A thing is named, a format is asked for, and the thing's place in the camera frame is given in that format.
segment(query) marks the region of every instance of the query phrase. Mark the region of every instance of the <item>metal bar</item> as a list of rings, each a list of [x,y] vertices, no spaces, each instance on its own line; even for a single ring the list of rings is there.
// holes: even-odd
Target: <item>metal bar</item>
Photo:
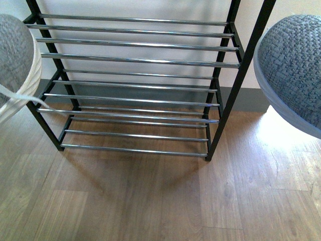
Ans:
[[[82,32],[101,32],[101,33],[119,33],[119,34],[153,34],[153,35],[174,35],[189,37],[208,37],[208,38],[232,38],[232,34],[221,33],[201,33],[201,32],[182,32],[182,31],[158,31],[158,30],[140,30],[140,29],[117,29],[117,28],[94,28],[94,27],[73,27],[59,25],[41,25],[27,24],[30,29],[41,30],[67,30]]]
[[[240,3],[241,3],[241,0],[232,0],[231,1],[231,5],[230,5],[229,13],[227,15],[226,22],[230,23],[230,22],[234,22],[235,21],[236,15],[237,15],[237,12],[238,12],[238,9],[239,9],[239,6],[240,6]],[[224,34],[231,34],[230,25],[229,24],[224,28],[223,33]],[[222,39],[220,46],[221,47],[227,47],[228,44],[229,44],[229,39]],[[218,55],[217,55],[216,62],[223,62],[224,61],[224,57],[225,57],[225,52],[220,51],[218,53]],[[219,90],[219,88],[220,88],[220,82],[219,82],[220,73],[221,73],[221,68],[220,67],[215,67],[214,71],[213,71],[213,75],[212,75],[213,79],[212,79],[211,84],[210,84],[210,89],[218,89]],[[207,98],[206,98],[206,102],[207,103],[212,103],[213,98],[214,98],[214,94],[213,93],[208,93]],[[222,101],[220,90],[216,93],[216,100],[217,100],[217,103],[220,104],[219,115],[220,115],[220,118],[221,118],[224,107],[223,107],[223,101]],[[209,107],[205,107],[204,108],[204,117],[207,117],[209,112],[210,112],[210,108]]]
[[[64,125],[64,127],[63,127],[63,129],[62,129],[62,131],[61,131],[61,133],[60,133],[60,135],[59,135],[59,137],[58,137],[58,140],[59,140],[60,143],[62,143],[62,142],[64,141],[64,138],[65,138],[65,136],[66,136],[65,130],[68,130],[68,129],[69,129],[69,127],[70,127],[70,125],[71,125],[71,122],[73,121],[73,117],[74,117],[73,114],[70,114],[70,115],[68,116],[68,119],[67,119],[67,121],[66,121],[66,123],[65,123],[65,125]]]
[[[202,51],[224,51],[236,52],[235,47],[221,46],[196,46],[196,45],[177,45],[177,44],[161,44],[161,43],[133,43],[120,41],[105,40],[84,40],[84,39],[50,39],[36,38],[39,43],[56,43],[56,44],[83,44],[83,45],[103,45],[103,46],[120,46],[120,47],[144,47],[144,48],[163,48],[163,49],[182,49],[182,50],[202,50]]]
[[[213,123],[218,124],[216,119],[197,119],[197,118],[181,118],[181,117],[163,117],[163,116],[151,116],[151,115],[133,115],[133,114],[119,114],[119,113],[101,113],[90,111],[76,111],[76,110],[52,110],[52,109],[38,109],[39,113],[65,113],[74,115],[96,115],[107,117],[123,117],[123,118],[141,118],[141,119],[162,119],[167,121],[179,121],[179,122],[195,122],[195,123]]]
[[[139,149],[127,149],[127,148],[115,148],[115,147],[93,147],[93,146],[70,145],[70,144],[62,144],[61,146],[64,148],[85,148],[85,149],[114,151],[114,152],[136,152],[136,153],[163,154],[163,155],[190,156],[190,157],[207,156],[207,154],[203,154],[203,153],[189,153],[189,152],[163,152],[163,151],[152,151],[152,150],[139,150]]]
[[[226,22],[235,22],[241,0],[232,0]]]
[[[155,113],[155,114],[183,114],[183,115],[202,115],[203,114],[201,112],[168,111],[168,110],[156,110],[156,109],[130,109],[130,108],[113,108],[113,107],[96,107],[96,106],[81,106],[81,109],[134,111],[134,112],[147,112],[147,113]]]
[[[42,129],[45,131],[45,133],[47,134],[49,139],[52,141],[52,143],[58,149],[58,151],[63,151],[64,148],[61,147],[61,145],[60,145],[61,143],[59,142],[59,140],[57,139],[55,134],[52,132],[52,130],[48,126],[46,120],[43,118],[43,116],[40,113],[37,112],[37,108],[36,108],[35,104],[33,102],[29,101],[27,103],[27,107],[30,110],[30,112],[32,113],[32,115],[36,118],[37,122],[40,124]]]
[[[210,130],[210,124],[206,123],[206,138],[207,138],[207,152],[210,151],[210,147],[212,145],[212,142],[211,142],[211,130]]]
[[[37,20],[37,15],[30,14],[28,17],[26,17],[25,20],[23,20],[24,24],[34,24]]]
[[[248,46],[246,48],[246,52],[244,54],[243,61],[241,63],[240,69],[236,75],[235,82],[233,84],[231,93],[229,95],[229,98],[226,103],[226,107],[224,108],[222,118],[220,120],[220,123],[217,127],[210,151],[208,153],[208,156],[206,157],[207,161],[210,161],[212,159],[212,156],[214,154],[214,151],[217,147],[218,141],[222,135],[223,129],[226,125],[227,119],[231,113],[231,110],[233,108],[233,104],[236,100],[237,94],[240,91],[241,85],[243,83],[243,80],[245,78],[246,72],[250,66],[250,63],[253,58],[254,49],[255,46],[259,40],[259,38],[262,36],[264,28],[266,26],[266,23],[270,17],[270,14],[273,10],[274,4],[276,0],[264,0],[262,8],[260,10],[259,16],[257,18],[257,21],[255,23],[252,35],[250,37]]]
[[[52,15],[40,14],[44,19],[75,19],[75,20],[95,20],[113,22],[134,22],[134,23],[163,23],[163,24],[188,24],[188,25],[207,25],[207,26],[226,26],[226,22],[204,22],[193,20],[165,20],[165,19],[141,19],[141,18],[113,18],[113,17],[87,17],[71,15]]]
[[[83,118],[83,117],[72,117],[75,121],[80,122],[101,122],[101,123],[119,123],[119,124],[130,124],[130,125],[147,125],[147,126],[160,126],[160,127],[175,127],[175,128],[205,128],[205,125],[184,125],[184,124],[173,124],[173,123],[157,123],[157,122],[134,122],[128,120],[118,119],[94,119],[94,118]]]
[[[89,131],[79,131],[79,130],[65,130],[65,132],[70,134],[79,134],[79,135],[146,138],[146,139],[184,141],[184,142],[206,142],[208,140],[208,139],[201,139],[201,138],[163,137],[163,136],[153,136],[153,135],[137,135],[137,134],[110,133],[110,132],[89,132]]]
[[[228,27],[225,27],[224,32],[225,33],[229,32]],[[229,44],[229,39],[222,39],[221,46],[228,46],[228,44]],[[224,57],[225,57],[225,52],[219,52],[218,55],[217,55],[216,62],[223,62],[224,61]],[[212,78],[211,83],[210,83],[210,89],[217,89],[217,90],[219,89],[219,75],[220,75],[220,72],[221,72],[221,68],[216,66],[214,68],[214,71],[213,71],[213,78]],[[221,116],[221,114],[222,114],[221,112],[222,112],[222,109],[223,109],[223,102],[222,102],[221,98],[218,98],[218,95],[216,95],[216,96],[217,96],[217,101],[220,104],[219,113],[220,113],[220,116]],[[213,98],[214,98],[214,94],[213,93],[208,93],[207,97],[206,97],[206,103],[212,103]],[[210,107],[205,107],[204,108],[204,117],[207,117],[209,112],[210,112]]]
[[[232,38],[233,45],[234,45],[234,47],[238,48],[238,51],[236,52],[236,56],[237,56],[238,61],[241,63],[242,59],[244,58],[244,49],[243,49],[243,46],[241,43],[241,39],[240,39],[240,36],[237,32],[235,23],[231,23],[230,28],[231,28],[231,33],[234,34],[234,37]]]
[[[43,58],[52,58],[52,59],[94,60],[94,61],[109,61],[109,62],[145,63],[145,64],[169,64],[169,65],[220,67],[220,68],[233,68],[233,69],[237,69],[240,66],[239,63],[185,61],[185,60],[175,60],[175,59],[119,58],[119,57],[111,57],[111,56],[77,55],[77,54],[41,53],[41,56]]]
[[[45,93],[50,93],[50,91],[54,88],[55,86],[55,80],[58,80],[60,78],[62,74],[62,71],[60,69],[57,69],[57,71],[54,73],[54,75],[51,77],[50,80],[48,80],[48,84],[46,85],[46,87],[44,88],[44,90],[41,92],[41,94],[39,95],[39,99],[45,101],[46,100],[46,96],[44,96]]]
[[[39,14],[41,12],[40,12],[39,6],[37,4],[37,1],[36,0],[26,0],[26,2],[28,4],[28,7],[29,7],[31,13],[36,15],[38,18]]]
[[[129,75],[129,76],[144,76],[144,77],[162,77],[162,78],[182,78],[182,79],[207,79],[211,80],[213,77],[207,76],[191,76],[191,75],[168,75],[168,74],[148,74],[148,73],[123,73],[123,72],[109,72],[109,71],[95,71],[95,70],[80,70],[80,69],[64,69],[67,73],[85,73],[85,74],[110,74],[110,75]]]
[[[37,16],[37,24],[35,24],[34,26],[37,26],[37,25],[40,25],[40,26],[46,26],[46,22],[44,19],[42,18],[39,18],[39,15],[41,14],[41,11],[40,11],[40,8],[37,4],[37,1],[36,0],[26,0],[29,8],[30,8],[30,11],[32,14],[34,14],[35,16]],[[44,38],[51,38],[51,34],[49,32],[48,29],[40,29],[40,33],[42,35],[42,37]],[[55,44],[53,43],[46,43],[47,45],[47,48],[49,50],[50,53],[57,53],[57,48],[55,46]],[[65,67],[62,63],[62,61],[60,59],[53,59],[54,63],[55,63],[55,66],[58,70],[63,70]],[[69,78],[68,78],[68,75],[66,72],[62,72],[61,73],[61,79],[62,80],[65,80],[65,81],[68,81]],[[74,89],[72,88],[72,86],[70,85],[65,85],[65,88],[67,90],[67,93],[70,94],[70,95],[74,95],[75,92],[74,92]],[[78,107],[79,106],[79,103],[78,103],[78,100],[76,99],[71,99],[71,102],[73,104],[74,107]]]
[[[45,96],[58,97],[58,98],[77,98],[77,99],[97,99],[97,100],[115,100],[115,101],[133,101],[145,103],[162,103],[162,104],[179,104],[179,105],[196,105],[196,106],[219,106],[219,104],[212,103],[197,103],[197,102],[184,102],[184,101],[171,101],[171,100],[153,100],[153,99],[130,99],[130,98],[117,98],[117,97],[102,97],[102,96],[86,96],[68,94],[45,94]]]
[[[214,78],[213,82],[214,82],[213,88],[217,88],[217,89],[221,90],[219,78]],[[224,111],[221,91],[216,91],[215,96],[216,96],[216,102],[220,105],[218,108],[218,111],[219,111],[219,117],[221,118],[223,111]]]
[[[75,85],[90,85],[90,86],[109,86],[109,87],[127,87],[127,88],[146,88],[146,89],[159,89],[159,90],[182,90],[194,92],[211,92],[215,93],[216,89],[205,88],[188,88],[188,87],[175,87],[175,86],[159,86],[159,85],[141,85],[141,84],[119,84],[102,81],[84,81],[84,80],[70,80],[68,82],[63,80],[55,80],[56,84],[75,84]]]

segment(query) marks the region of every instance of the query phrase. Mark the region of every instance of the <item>chrome rod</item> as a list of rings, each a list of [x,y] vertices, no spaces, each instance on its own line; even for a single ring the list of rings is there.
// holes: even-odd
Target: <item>chrome rod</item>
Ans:
[[[148,74],[148,73],[122,73],[122,72],[108,72],[108,71],[80,70],[80,69],[64,69],[63,71],[66,73],[110,74],[110,75],[129,75],[129,76],[181,78],[181,79],[207,79],[207,80],[213,79],[213,77],[207,77],[207,76]]]
[[[71,145],[71,144],[61,144],[61,147],[85,148],[85,149],[115,151],[115,152],[137,152],[137,153],[163,154],[163,155],[174,155],[174,156],[207,157],[207,154],[189,153],[189,152],[163,152],[163,151],[152,151],[152,150],[139,150],[139,149],[127,149],[127,148],[115,148],[115,147],[94,147],[94,146]]]
[[[137,135],[137,134],[110,133],[110,132],[90,132],[90,131],[79,131],[79,130],[65,130],[65,132],[70,134],[79,134],[79,135],[146,138],[146,139],[158,139],[158,140],[168,140],[168,141],[185,141],[185,142],[207,142],[208,141],[208,139],[200,139],[200,138],[163,137],[163,136],[153,136],[153,135]]]
[[[159,90],[182,90],[182,91],[195,91],[195,92],[209,92],[215,93],[216,89],[206,89],[206,88],[188,88],[188,87],[176,87],[176,86],[157,86],[157,85],[141,85],[141,84],[120,84],[120,83],[110,83],[102,81],[84,81],[84,80],[54,80],[56,84],[65,85],[90,85],[90,86],[109,86],[109,87],[128,87],[128,88],[146,88],[146,89],[159,89]]]
[[[26,26],[30,29],[39,29],[39,30],[67,30],[67,31],[119,33],[119,34],[153,34],[153,35],[174,35],[174,36],[208,37],[208,38],[225,38],[225,39],[231,39],[234,36],[233,34],[221,34],[221,33],[94,28],[94,27],[74,27],[74,26],[59,26],[59,25],[40,25],[40,24],[26,24]]]
[[[128,120],[118,119],[102,119],[102,118],[83,118],[83,117],[71,117],[74,121],[79,122],[100,122],[100,123],[120,123],[130,125],[146,125],[146,126],[159,126],[159,127],[175,127],[175,128],[205,128],[206,125],[184,125],[184,124],[173,124],[173,123],[158,123],[158,122],[134,122]]]
[[[95,109],[95,110],[118,110],[118,111],[134,111],[147,112],[155,114],[184,114],[184,115],[203,115],[202,112],[187,112],[187,111],[168,111],[156,109],[130,109],[130,108],[113,108],[113,107],[98,107],[98,106],[80,106],[81,109]]]
[[[41,53],[41,56],[43,58],[52,58],[52,59],[76,59],[76,60],[110,61],[110,62],[145,63],[145,64],[170,64],[170,65],[187,65],[187,66],[218,67],[218,68],[233,68],[233,69],[237,69],[240,67],[240,64],[238,63],[185,61],[185,60],[176,60],[176,59],[119,58],[119,57],[111,57],[111,56],[57,54],[57,53]]]
[[[146,103],[162,103],[162,104],[182,104],[182,105],[198,105],[198,106],[216,106],[215,103],[197,103],[197,102],[183,102],[183,101],[170,101],[170,100],[152,100],[152,99],[130,99],[130,98],[117,98],[117,97],[102,97],[102,96],[86,96],[86,95],[69,95],[69,94],[44,94],[47,97],[58,97],[67,99],[97,99],[97,100],[116,100],[116,101],[133,101],[133,102],[146,102]]]
[[[195,122],[195,123],[212,123],[218,124],[216,119],[198,119],[198,118],[181,118],[181,117],[163,117],[163,116],[151,116],[151,115],[133,115],[133,114],[119,114],[119,113],[101,113],[91,111],[77,111],[77,110],[53,110],[53,109],[38,109],[39,113],[65,113],[74,115],[96,115],[96,116],[108,116],[108,117],[122,117],[122,118],[140,118],[140,119],[162,119],[168,121],[179,122]]]
[[[135,22],[135,23],[163,23],[163,24],[188,24],[188,25],[207,25],[207,26],[223,26],[227,22],[204,22],[193,20],[165,20],[165,19],[141,19],[141,18],[115,18],[115,17],[87,17],[87,16],[71,16],[71,15],[53,15],[39,14],[43,19],[75,19],[75,20],[95,20],[95,21],[112,21],[112,22]]]
[[[84,40],[84,39],[52,39],[52,38],[36,38],[39,43],[56,43],[56,44],[84,44],[84,45],[104,45],[104,46],[121,46],[121,47],[144,47],[144,48],[164,48],[164,49],[183,49],[183,50],[202,50],[202,51],[220,51],[220,52],[236,52],[235,47],[210,47],[195,45],[176,45],[176,44],[153,44],[153,43],[132,43],[120,41],[105,40]]]

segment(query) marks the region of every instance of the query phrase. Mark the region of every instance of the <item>metal shoe rack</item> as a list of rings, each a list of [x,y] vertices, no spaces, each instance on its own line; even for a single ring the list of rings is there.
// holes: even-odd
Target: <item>metal shoe rack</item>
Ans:
[[[26,0],[30,10],[31,15],[27,17],[24,23],[30,29],[38,29],[41,32],[42,38],[37,38],[38,42],[46,43],[49,52],[42,53],[43,58],[53,59],[57,71],[50,79],[48,85],[43,90],[40,98],[46,100],[47,97],[53,96],[57,98],[69,98],[73,104],[72,110],[57,110],[68,115],[68,119],[59,137],[56,137],[46,123],[42,116],[42,113],[54,112],[54,110],[44,109],[39,104],[35,105],[33,102],[29,102],[27,107],[32,112],[34,117],[37,119],[39,124],[42,126],[48,137],[51,139],[53,144],[58,150],[63,151],[65,148],[87,148],[87,149],[98,149],[106,151],[122,151],[122,152],[137,152],[137,153],[154,153],[154,154],[165,154],[165,155],[183,155],[192,157],[204,157],[206,161],[210,161],[213,153],[217,147],[218,141],[227,122],[229,114],[232,110],[233,104],[237,97],[237,94],[241,88],[242,82],[250,65],[253,57],[254,48],[260,36],[263,33],[267,20],[275,4],[275,0],[264,0],[261,11],[257,18],[255,27],[253,29],[251,38],[249,40],[246,51],[244,51],[238,32],[235,27],[235,19],[237,11],[240,5],[240,0],[232,0],[228,16],[226,21],[223,22],[201,22],[201,21],[183,21],[183,20],[159,20],[159,19],[137,19],[137,18],[114,18],[114,17],[84,17],[84,16],[65,16],[65,15],[48,15],[42,14],[36,0]],[[90,21],[104,21],[107,26],[110,22],[134,22],[141,24],[148,23],[160,23],[166,24],[169,30],[159,31],[159,30],[142,30],[142,29],[123,29],[123,28],[98,28],[98,27],[73,27],[73,26],[61,26],[61,25],[47,25],[45,19],[66,19],[66,20],[89,20]],[[224,27],[222,33],[204,33],[204,32],[189,32],[189,31],[173,31],[170,30],[173,25],[181,26],[221,26]],[[104,33],[126,33],[126,34],[137,34],[140,35],[141,41],[139,42],[121,42],[121,41],[109,41],[109,40],[88,40],[88,39],[69,39],[69,38],[52,38],[50,31],[81,31],[81,32],[104,32]],[[144,36],[146,35],[167,35],[167,36],[185,36],[193,38],[219,38],[221,39],[221,44],[219,46],[201,46],[201,45],[186,45],[186,44],[162,44],[162,43],[146,43],[144,41]],[[229,41],[232,41],[233,47],[229,47]],[[78,55],[78,54],[65,54],[59,53],[55,44],[74,44],[74,45],[103,45],[108,48],[109,46],[124,46],[124,47],[138,47],[142,51],[146,48],[164,48],[164,49],[179,49],[182,51],[216,51],[217,59],[216,61],[191,61],[188,59],[177,60],[177,59],[146,59],[146,58],[124,58],[124,57],[111,57],[111,56],[100,56],[100,55]],[[228,63],[224,62],[224,57],[227,52],[234,53],[237,57],[238,62]],[[126,72],[126,69],[121,72],[105,71],[101,69],[97,70],[75,70],[66,69],[63,65],[61,59],[68,60],[91,60],[91,61],[104,61],[119,62],[119,63],[135,63],[147,66],[146,73],[135,73]],[[159,64],[159,65],[183,65],[183,66],[199,66],[208,67],[213,69],[212,76],[192,76],[192,75],[173,75],[166,73],[153,73],[149,72],[151,68],[148,69],[149,64]],[[234,85],[232,87],[231,93],[227,100],[226,106],[223,106],[219,75],[222,68],[232,68],[238,69]],[[157,78],[174,78],[174,79],[194,79],[194,80],[207,80],[207,88],[197,88],[197,87],[181,87],[179,85],[152,85],[152,84],[141,84],[141,83],[114,83],[107,81],[79,81],[70,79],[69,73],[83,73],[83,74],[103,74],[104,76],[133,76],[133,77],[157,77]],[[68,94],[52,94],[51,91],[55,85],[64,85]],[[140,99],[140,98],[119,98],[119,97],[108,97],[108,96],[88,96],[88,95],[76,95],[74,91],[75,85],[83,86],[99,86],[101,88],[123,88],[130,91],[135,91],[137,89],[148,89],[148,90],[172,90],[172,91],[186,91],[186,92],[197,92],[206,95],[206,101],[204,103],[199,102],[187,102],[187,101],[174,101],[170,99],[164,100],[153,100],[153,99]],[[156,107],[149,109],[138,109],[138,108],[128,108],[128,106],[122,107],[92,107],[92,106],[81,106],[79,100],[95,99],[104,101],[108,104],[109,101],[117,101],[121,103],[148,103],[149,105],[163,104],[167,107],[169,104],[171,106],[175,105],[178,108],[180,106],[198,106],[202,109],[198,112],[186,112],[186,111],[169,111],[169,110],[159,110]],[[218,110],[219,119],[209,119],[210,110]],[[122,133],[111,133],[106,130],[106,132],[87,132],[82,130],[70,130],[69,127],[72,122],[77,121],[88,121],[88,122],[113,122],[115,125],[149,125],[155,128],[160,128],[161,126],[173,127],[173,128],[201,128],[206,134],[206,138],[185,138],[185,137],[166,137],[166,136],[150,136],[150,135],[131,135]],[[210,125],[217,125],[214,137],[211,138],[210,135]],[[168,141],[181,141],[182,145],[186,142],[207,142],[207,150],[204,153],[186,153],[186,152],[170,152],[170,151],[153,151],[153,150],[139,150],[139,149],[126,149],[117,147],[95,147],[95,146],[85,146],[78,144],[66,144],[64,143],[64,137],[69,134],[80,134],[80,135],[109,135],[124,138],[145,138],[147,141],[149,139],[163,139]]]

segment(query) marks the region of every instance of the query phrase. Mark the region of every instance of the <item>white wall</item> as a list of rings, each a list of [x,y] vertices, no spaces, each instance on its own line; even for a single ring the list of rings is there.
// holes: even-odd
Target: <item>white wall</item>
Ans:
[[[137,18],[160,18],[160,19],[190,19],[203,21],[224,21],[228,11],[230,1],[221,0],[42,0],[38,1],[43,13],[50,14],[66,14],[66,15],[85,15],[85,16],[119,16],[119,17],[137,17]],[[263,0],[243,0],[236,19],[236,26],[240,34],[243,46],[246,46],[257,18],[258,12]],[[24,0],[0,0],[0,13],[12,14],[23,20],[30,13],[28,6]],[[314,14],[321,15],[321,0],[277,0],[275,8],[272,12],[268,26],[272,26],[280,19],[292,14]],[[47,20],[47,24],[65,25],[66,22],[61,20]],[[156,25],[156,24],[133,24],[133,23],[114,23],[114,22],[98,22],[98,21],[68,21],[69,25],[76,26],[95,26],[95,27],[120,27],[120,28],[145,28],[180,31],[213,31],[220,32],[222,28],[215,27],[198,27],[198,26],[175,26],[175,25]],[[142,41],[141,36],[128,34],[102,34],[102,33],[86,33],[86,32],[66,32],[60,31],[55,33],[56,37],[66,38],[91,38],[94,39],[113,39],[119,41]],[[164,42],[164,43],[184,43],[192,45],[218,45],[219,39],[196,40],[193,37],[171,37],[158,35],[143,36],[144,42]],[[188,59],[188,60],[208,60],[215,61],[216,54],[211,52],[195,52],[181,50],[166,50],[166,49],[148,49],[141,48],[123,48],[123,47],[103,47],[103,46],[84,46],[84,45],[63,45],[58,46],[58,49],[65,53],[76,54],[92,54],[92,55],[108,55],[121,57],[137,57],[137,58],[155,58],[155,59]],[[42,51],[47,52],[47,49],[42,46]],[[236,58],[232,54],[227,54],[226,62],[236,62]],[[83,68],[99,70],[117,71],[123,63],[116,62],[100,62],[95,61],[64,61],[66,68]],[[50,78],[53,74],[51,60],[44,60],[44,78]],[[153,64],[125,64],[126,71],[132,72],[150,72],[150,73],[168,73],[168,74],[187,74],[187,75],[206,75],[210,76],[211,68],[199,67],[183,67],[169,65],[153,65]],[[221,85],[232,86],[236,70],[224,69],[221,74]],[[84,75],[71,76],[73,79],[86,79]],[[105,80],[106,76],[91,75],[91,79]],[[114,76],[115,81],[137,81],[137,82],[156,82],[160,79],[132,79],[126,77]],[[169,84],[206,84],[206,81],[195,80],[180,80],[173,82],[173,79],[162,79],[163,83]],[[251,66],[246,76],[242,87],[259,88],[254,75],[253,67]]]

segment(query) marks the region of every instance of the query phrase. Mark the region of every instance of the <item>wooden floor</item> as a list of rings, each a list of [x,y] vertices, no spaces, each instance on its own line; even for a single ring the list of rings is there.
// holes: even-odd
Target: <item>wooden floor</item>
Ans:
[[[47,119],[55,131],[61,129],[63,117]],[[192,129],[108,128],[204,137]],[[66,141],[190,152],[205,148],[133,138]],[[321,240],[320,215],[321,141],[295,130],[273,110],[233,112],[210,163],[58,152],[26,108],[0,127],[0,240]]]

